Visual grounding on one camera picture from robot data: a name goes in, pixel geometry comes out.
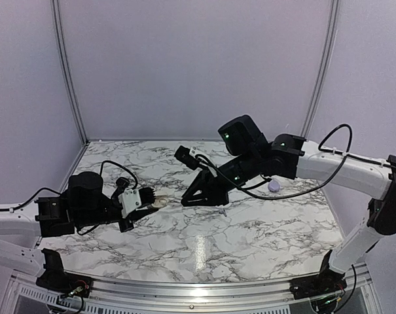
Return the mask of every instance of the grey wall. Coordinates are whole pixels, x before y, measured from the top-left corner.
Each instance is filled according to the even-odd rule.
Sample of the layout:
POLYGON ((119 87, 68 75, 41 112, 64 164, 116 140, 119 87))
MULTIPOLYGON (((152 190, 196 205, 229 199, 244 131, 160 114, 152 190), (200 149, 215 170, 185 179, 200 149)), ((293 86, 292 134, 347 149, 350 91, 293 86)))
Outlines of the grey wall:
MULTIPOLYGON (((335 125, 353 126, 354 153, 396 155, 396 0, 343 1, 331 66, 310 137, 319 141, 335 125)), ((346 146, 346 134, 331 141, 346 146)), ((347 234, 367 208, 368 197, 325 189, 347 234)), ((367 256, 385 314, 396 314, 396 235, 367 256)))
POLYGON ((218 139, 249 113, 300 133, 330 1, 63 0, 69 62, 93 139, 218 139))
MULTIPOLYGON (((59 188, 80 149, 49 1, 1 0, 0 203, 24 201, 41 186, 59 188)), ((10 274, 0 266, 0 303, 10 274)))

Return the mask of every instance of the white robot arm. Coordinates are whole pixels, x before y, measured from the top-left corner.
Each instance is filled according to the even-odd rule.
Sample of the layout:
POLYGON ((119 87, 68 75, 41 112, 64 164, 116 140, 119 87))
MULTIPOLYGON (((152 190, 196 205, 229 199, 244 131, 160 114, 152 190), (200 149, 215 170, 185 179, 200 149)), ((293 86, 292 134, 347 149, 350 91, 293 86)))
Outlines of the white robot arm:
MULTIPOLYGON (((35 221, 35 215, 37 215, 37 206, 34 203, 30 203, 22 210, 11 209, 0 212, 0 235, 40 236, 41 228, 35 221)), ((41 250, 28 249, 0 240, 0 265, 40 277, 45 271, 45 264, 45 256, 41 250)))
POLYGON ((335 148, 319 149, 317 143, 289 134, 268 142, 249 116, 233 119, 218 132, 229 153, 236 156, 221 167, 216 167, 206 156, 192 154, 193 149, 180 146, 175 154, 189 168, 202 169, 183 194, 184 206, 226 205, 228 191, 234 188, 262 200, 288 198, 256 196, 242 188, 257 175, 328 181, 333 174, 329 182, 372 197, 362 221, 337 248, 325 255, 319 274, 291 280, 291 292, 296 299, 346 287, 343 278, 351 266, 384 236, 396 234, 395 156, 384 160, 348 155, 335 148), (218 176, 213 176, 210 168, 218 176))

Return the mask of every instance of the white marble countertop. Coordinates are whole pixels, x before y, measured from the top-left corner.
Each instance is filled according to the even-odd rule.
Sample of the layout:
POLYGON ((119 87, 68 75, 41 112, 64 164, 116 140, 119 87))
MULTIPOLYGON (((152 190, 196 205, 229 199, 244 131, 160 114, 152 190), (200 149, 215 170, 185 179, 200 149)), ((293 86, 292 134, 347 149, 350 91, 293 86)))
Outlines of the white marble countertop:
MULTIPOLYGON (((85 236, 41 241, 57 250, 66 270, 90 275, 165 282, 238 282, 318 271, 323 255, 341 241, 321 191, 299 198, 261 201, 230 192, 227 217, 216 207, 182 207, 180 199, 198 174, 174 158, 179 147, 197 147, 221 165, 232 157, 222 142, 145 141, 91 143, 76 170, 99 171, 103 160, 131 169, 140 185, 170 196, 169 206, 120 233, 116 224, 85 236)), ((121 169, 105 165, 103 192, 110 196, 121 169)), ((277 195, 303 191, 313 181, 276 178, 277 195)), ((249 184, 257 183, 254 179, 249 184)), ((272 195, 267 187, 256 190, 272 195)))

